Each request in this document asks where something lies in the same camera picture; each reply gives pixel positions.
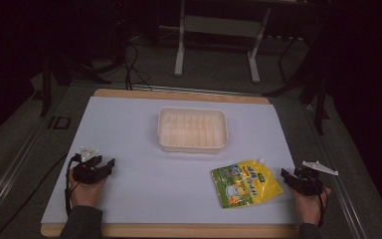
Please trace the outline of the white metal table frame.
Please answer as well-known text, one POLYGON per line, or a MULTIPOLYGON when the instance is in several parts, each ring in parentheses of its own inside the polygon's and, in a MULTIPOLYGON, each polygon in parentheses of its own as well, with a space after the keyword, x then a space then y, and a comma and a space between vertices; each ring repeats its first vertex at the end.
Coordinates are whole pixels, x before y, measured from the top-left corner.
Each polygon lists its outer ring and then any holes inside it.
POLYGON ((196 15, 188 15, 185 13, 186 0, 180 1, 180 18, 179 18, 179 40, 176 54, 174 76, 181 77, 183 74, 184 62, 184 36, 186 32, 197 32, 205 34, 217 34, 237 37, 254 38, 255 44, 251 51, 247 53, 250 73, 254 84, 261 81, 259 76, 256 57, 261 45, 264 33, 266 31, 268 21, 272 12, 271 8, 267 8, 263 14, 261 22, 233 20, 224 18, 203 17, 196 15))

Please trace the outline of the black metal stand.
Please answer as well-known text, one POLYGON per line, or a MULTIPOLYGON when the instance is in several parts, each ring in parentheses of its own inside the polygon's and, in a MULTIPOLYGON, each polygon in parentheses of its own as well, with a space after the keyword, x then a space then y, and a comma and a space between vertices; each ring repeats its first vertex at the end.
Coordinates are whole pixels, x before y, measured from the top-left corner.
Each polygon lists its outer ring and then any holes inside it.
POLYGON ((315 48, 315 39, 318 35, 318 30, 302 30, 301 37, 308 47, 301 64, 296 72, 287 80, 282 65, 282 59, 286 52, 290 49, 292 44, 296 41, 293 38, 278 60, 280 72, 286 85, 272 92, 264 93, 265 97, 277 97, 292 89, 304 86, 299 95, 299 101, 304 105, 309 105, 313 99, 316 99, 315 113, 314 113, 314 126, 320 135, 323 135, 322 120, 325 117, 324 103, 325 103, 325 90, 326 90, 326 76, 322 76, 312 63, 312 53, 315 48))

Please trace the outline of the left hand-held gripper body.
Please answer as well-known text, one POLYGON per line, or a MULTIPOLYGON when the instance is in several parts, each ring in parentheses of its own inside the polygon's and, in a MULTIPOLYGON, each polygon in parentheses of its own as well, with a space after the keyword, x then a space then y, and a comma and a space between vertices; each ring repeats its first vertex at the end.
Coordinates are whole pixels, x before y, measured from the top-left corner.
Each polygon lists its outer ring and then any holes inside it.
POLYGON ((86 162, 94 156, 100 155, 97 150, 82 146, 80 152, 74 156, 78 164, 74 167, 74 180, 84 184, 94 184, 103 179, 103 175, 97 173, 98 167, 87 167, 86 162))

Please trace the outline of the white table mat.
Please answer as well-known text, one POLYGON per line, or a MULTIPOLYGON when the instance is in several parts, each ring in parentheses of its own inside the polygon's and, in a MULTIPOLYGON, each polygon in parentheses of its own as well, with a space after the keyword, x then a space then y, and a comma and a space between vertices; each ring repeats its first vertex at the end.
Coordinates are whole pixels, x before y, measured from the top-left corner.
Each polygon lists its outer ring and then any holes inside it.
POLYGON ((100 200, 106 223, 293 224, 289 191, 261 204, 224 209, 211 172, 260 159, 274 173, 293 161, 271 105, 194 102, 226 116, 228 140, 215 154, 165 152, 158 136, 164 100, 93 97, 75 136, 72 152, 88 147, 114 160, 100 200))

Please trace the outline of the person's right hand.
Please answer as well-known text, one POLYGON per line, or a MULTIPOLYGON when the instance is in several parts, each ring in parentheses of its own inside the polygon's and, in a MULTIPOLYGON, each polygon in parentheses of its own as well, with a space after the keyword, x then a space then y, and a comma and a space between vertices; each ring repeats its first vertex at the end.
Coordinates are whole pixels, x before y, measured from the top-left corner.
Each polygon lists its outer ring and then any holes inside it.
POLYGON ((290 190, 300 223, 310 223, 318 226, 323 220, 331 189, 324 187, 320 195, 305 196, 294 189, 290 190))

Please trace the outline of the white plastic basket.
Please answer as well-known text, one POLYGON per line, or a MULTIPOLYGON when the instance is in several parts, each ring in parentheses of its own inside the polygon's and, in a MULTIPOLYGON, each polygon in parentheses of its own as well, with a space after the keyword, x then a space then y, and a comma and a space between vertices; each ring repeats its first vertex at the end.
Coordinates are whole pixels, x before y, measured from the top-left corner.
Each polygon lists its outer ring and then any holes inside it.
POLYGON ((228 141, 226 116, 219 110, 163 108, 157 135, 164 151, 218 153, 228 141))

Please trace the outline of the person's left hand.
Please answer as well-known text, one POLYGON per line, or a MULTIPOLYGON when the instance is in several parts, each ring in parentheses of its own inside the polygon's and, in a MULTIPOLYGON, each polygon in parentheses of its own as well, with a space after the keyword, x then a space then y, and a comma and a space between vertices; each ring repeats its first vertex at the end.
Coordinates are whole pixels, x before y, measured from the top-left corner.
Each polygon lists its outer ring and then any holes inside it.
POLYGON ((106 179, 94 184, 83 184, 74 180, 74 171, 70 171, 69 192, 73 206, 97 207, 106 179))

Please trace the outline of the yellow green spouted pouch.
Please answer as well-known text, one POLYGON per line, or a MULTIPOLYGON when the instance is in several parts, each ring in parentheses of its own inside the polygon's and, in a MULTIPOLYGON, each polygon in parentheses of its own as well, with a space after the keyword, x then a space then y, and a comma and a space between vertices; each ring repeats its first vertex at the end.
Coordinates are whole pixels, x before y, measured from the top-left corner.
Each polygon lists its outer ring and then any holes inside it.
POLYGON ((264 203, 284 192, 273 172, 252 159, 215 168, 211 175, 223 208, 264 203))

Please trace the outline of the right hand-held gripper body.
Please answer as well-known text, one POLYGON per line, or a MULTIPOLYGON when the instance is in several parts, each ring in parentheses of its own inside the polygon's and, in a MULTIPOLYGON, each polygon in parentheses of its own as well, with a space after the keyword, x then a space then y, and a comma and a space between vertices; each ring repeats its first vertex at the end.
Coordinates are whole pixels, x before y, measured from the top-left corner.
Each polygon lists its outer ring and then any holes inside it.
POLYGON ((302 195, 305 196, 312 196, 312 195, 320 195, 323 188, 323 183, 319 179, 319 174, 327 173, 334 176, 338 175, 337 170, 333 170, 323 164, 321 164, 319 161, 304 161, 302 163, 302 171, 303 171, 303 177, 298 178, 298 190, 302 195))

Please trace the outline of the metal floor rail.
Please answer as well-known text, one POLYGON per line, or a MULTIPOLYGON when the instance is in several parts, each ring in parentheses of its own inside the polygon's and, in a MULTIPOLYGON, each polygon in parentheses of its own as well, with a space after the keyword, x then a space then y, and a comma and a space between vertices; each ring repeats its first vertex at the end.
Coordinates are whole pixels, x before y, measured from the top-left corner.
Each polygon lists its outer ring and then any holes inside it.
MULTIPOLYGON (((332 154, 322 136, 318 133, 314 125, 314 107, 311 105, 302 105, 301 109, 308 122, 309 132, 313 135, 314 145, 318 147, 320 156, 315 159, 333 169, 337 169, 332 154)), ((348 233, 349 239, 366 239, 366 233, 362 226, 358 213, 354 207, 353 200, 350 198, 344 180, 343 173, 331 175, 324 173, 322 178, 325 184, 332 189, 331 205, 327 213, 331 213, 328 218, 332 221, 329 227, 335 230, 337 234, 348 233)))
POLYGON ((36 108, 20 108, 0 126, 0 231, 37 234, 40 220, 66 152, 70 115, 57 110, 42 118, 36 108))

